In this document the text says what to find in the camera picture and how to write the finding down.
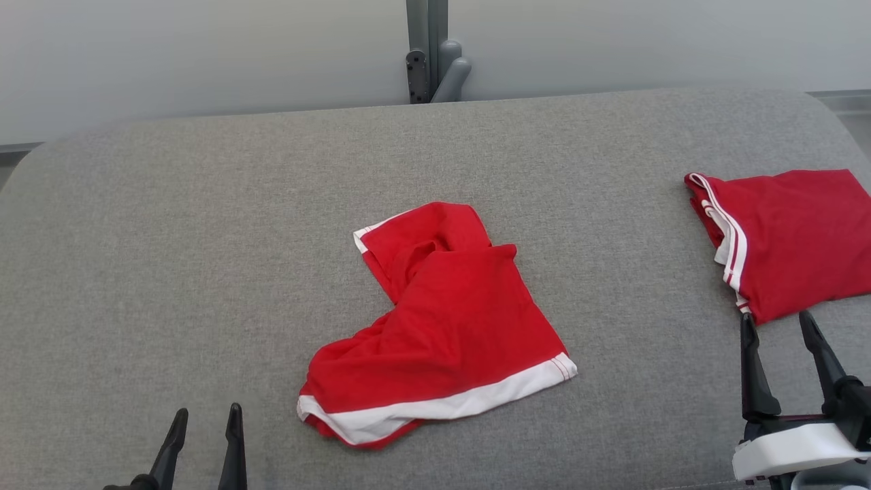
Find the grey fabric sofa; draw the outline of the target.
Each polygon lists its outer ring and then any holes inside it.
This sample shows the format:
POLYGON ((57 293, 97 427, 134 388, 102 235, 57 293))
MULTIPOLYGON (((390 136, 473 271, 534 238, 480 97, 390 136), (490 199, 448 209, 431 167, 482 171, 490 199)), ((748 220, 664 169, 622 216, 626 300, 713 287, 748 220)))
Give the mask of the grey fabric sofa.
POLYGON ((112 125, 0 191, 0 490, 147 472, 215 488, 230 405, 260 490, 739 490, 734 295, 685 174, 871 161, 800 92, 678 88, 112 125), (390 309, 352 233, 430 201, 514 243, 579 373, 379 452, 295 398, 321 345, 390 309))

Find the dark metal bracket plate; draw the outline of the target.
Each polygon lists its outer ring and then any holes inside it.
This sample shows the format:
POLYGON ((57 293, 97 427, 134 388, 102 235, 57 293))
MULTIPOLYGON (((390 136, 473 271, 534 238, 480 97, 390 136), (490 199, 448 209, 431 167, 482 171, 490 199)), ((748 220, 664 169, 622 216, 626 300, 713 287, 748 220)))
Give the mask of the dark metal bracket plate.
POLYGON ((410 103, 429 103, 429 66, 423 50, 411 50, 405 59, 410 103))

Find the grey vertical metal post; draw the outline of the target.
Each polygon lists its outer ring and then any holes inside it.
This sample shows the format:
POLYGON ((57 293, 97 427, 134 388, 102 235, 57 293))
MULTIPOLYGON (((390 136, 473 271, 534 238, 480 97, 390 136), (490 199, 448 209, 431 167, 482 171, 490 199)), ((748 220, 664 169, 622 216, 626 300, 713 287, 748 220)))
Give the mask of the grey vertical metal post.
POLYGON ((439 45, 448 39, 448 0, 404 0, 408 47, 427 55, 430 99, 438 87, 439 45))

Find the red shorts white hem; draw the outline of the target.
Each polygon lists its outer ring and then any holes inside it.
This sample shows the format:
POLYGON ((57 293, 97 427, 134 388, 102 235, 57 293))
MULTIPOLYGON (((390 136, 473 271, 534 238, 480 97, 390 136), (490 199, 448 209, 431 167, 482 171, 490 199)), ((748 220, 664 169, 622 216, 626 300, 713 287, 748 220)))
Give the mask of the red shorts white hem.
POLYGON ((578 375, 516 246, 492 244, 473 207, 431 202, 352 236, 393 307, 314 354, 296 412, 321 436, 383 448, 578 375))

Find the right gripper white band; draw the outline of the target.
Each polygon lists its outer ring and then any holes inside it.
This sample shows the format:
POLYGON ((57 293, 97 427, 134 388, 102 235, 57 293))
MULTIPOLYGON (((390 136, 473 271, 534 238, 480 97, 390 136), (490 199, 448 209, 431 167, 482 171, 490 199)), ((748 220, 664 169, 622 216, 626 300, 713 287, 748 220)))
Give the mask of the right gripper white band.
MULTIPOLYGON (((800 311, 806 350, 825 396, 836 396, 846 372, 809 311, 800 311)), ((740 319, 744 432, 732 474, 746 484, 871 484, 871 452, 858 452, 827 416, 780 416, 758 353, 752 314, 740 319)))

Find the red white jersey shirt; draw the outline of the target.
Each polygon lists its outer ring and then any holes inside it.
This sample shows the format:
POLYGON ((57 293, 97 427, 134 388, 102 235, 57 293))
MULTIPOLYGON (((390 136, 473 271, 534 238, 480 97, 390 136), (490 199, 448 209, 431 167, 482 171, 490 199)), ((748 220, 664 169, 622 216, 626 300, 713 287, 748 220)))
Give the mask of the red white jersey shirt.
POLYGON ((871 195, 846 169, 685 176, 740 312, 764 325, 871 294, 871 195))

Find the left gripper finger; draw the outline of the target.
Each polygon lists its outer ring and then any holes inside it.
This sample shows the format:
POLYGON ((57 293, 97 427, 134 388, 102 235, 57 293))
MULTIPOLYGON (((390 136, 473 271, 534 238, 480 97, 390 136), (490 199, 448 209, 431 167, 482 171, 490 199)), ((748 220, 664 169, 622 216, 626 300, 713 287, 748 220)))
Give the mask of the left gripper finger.
POLYGON ((226 440, 227 450, 218 490, 248 490, 243 412, 240 404, 231 404, 226 426, 226 440))
POLYGON ((172 490, 178 454, 184 447, 188 425, 188 410, 177 410, 169 431, 149 472, 150 490, 172 490))

